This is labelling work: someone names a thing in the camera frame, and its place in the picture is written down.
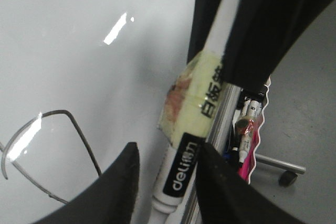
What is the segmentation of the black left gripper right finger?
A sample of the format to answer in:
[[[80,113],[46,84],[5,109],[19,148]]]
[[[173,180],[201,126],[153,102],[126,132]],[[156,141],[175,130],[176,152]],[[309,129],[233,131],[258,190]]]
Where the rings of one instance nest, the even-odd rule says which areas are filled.
[[[210,143],[201,146],[195,183],[203,223],[304,223],[247,184]]]

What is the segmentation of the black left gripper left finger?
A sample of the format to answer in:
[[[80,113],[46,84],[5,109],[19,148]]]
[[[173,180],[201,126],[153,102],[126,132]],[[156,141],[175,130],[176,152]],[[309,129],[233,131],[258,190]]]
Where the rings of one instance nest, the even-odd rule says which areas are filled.
[[[130,223],[138,189],[139,149],[129,142],[92,185],[35,223]]]

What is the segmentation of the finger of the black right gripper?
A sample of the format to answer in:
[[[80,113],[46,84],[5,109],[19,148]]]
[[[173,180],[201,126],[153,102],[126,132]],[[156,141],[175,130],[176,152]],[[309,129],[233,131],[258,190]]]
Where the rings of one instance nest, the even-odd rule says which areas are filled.
[[[187,63],[203,49],[220,1],[195,0]]]
[[[291,46],[333,1],[241,0],[223,56],[223,80],[259,91]]]

